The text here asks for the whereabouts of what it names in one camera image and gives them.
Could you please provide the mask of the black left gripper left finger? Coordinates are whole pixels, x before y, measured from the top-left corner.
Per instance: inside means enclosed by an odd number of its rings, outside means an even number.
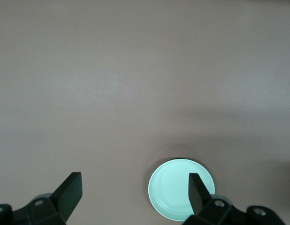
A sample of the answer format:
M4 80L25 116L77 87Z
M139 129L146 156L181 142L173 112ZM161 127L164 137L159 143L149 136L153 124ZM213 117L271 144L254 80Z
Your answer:
M82 198L82 175L71 173L53 193L36 196L13 211L15 225L65 225Z

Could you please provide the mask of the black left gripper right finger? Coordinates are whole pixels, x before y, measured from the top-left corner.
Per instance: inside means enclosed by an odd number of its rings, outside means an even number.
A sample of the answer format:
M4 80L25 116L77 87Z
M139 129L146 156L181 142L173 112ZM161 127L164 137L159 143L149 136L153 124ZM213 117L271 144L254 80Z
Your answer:
M245 225L246 214L222 195L212 195L197 173L189 174L188 197L193 215L185 225Z

